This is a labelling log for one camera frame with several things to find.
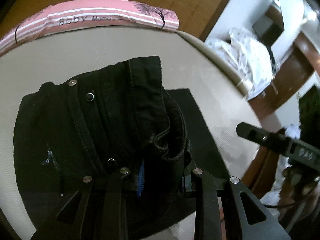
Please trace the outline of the beige woven mattress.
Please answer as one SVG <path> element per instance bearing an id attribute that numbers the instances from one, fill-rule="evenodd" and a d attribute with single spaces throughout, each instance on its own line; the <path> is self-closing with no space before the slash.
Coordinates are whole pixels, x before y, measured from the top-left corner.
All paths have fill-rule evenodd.
<path id="1" fill-rule="evenodd" d="M 13 161 L 13 132 L 22 98 L 48 81 L 62 83 L 75 75 L 134 57 L 161 58 L 163 86 L 188 88 L 199 106 L 223 161 L 242 177 L 255 158 L 257 145 L 242 141 L 240 122 L 260 125 L 244 96 L 205 55 L 199 39 L 178 31 L 99 27 L 39 38 L 1 57 L 1 210 L 21 239 L 35 227 L 18 192 Z"/>

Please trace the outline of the pink striped pillow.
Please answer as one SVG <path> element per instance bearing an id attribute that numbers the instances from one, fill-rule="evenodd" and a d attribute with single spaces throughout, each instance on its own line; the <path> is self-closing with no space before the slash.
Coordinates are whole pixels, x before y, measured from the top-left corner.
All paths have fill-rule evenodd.
<path id="1" fill-rule="evenodd" d="M 50 5 L 12 28 L 1 39 L 1 55 L 58 33 L 103 26 L 143 26 L 176 31 L 176 12 L 128 0 L 73 0 Z"/>

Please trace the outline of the white crumpled plastic bag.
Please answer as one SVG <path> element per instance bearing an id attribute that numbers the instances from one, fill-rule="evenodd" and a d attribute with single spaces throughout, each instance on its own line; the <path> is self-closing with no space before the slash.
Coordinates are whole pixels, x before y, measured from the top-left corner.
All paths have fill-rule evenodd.
<path id="1" fill-rule="evenodd" d="M 247 100 L 261 94 L 274 79 L 272 63 L 267 47 L 255 34 L 245 28 L 232 28 L 230 41 L 209 37 L 205 44 L 249 83 Z"/>

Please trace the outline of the black denim pants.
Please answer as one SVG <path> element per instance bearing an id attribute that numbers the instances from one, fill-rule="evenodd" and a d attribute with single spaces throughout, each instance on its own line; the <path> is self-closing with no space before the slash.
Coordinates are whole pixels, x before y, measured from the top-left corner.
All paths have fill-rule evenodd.
<path id="1" fill-rule="evenodd" d="M 139 194 L 82 191 L 82 164 L 144 164 Z M 225 163 L 189 90 L 162 86 L 158 56 L 44 83 L 20 104 L 14 167 L 33 239 L 143 239 L 193 212 L 183 196 L 195 164 L 217 178 Z"/>

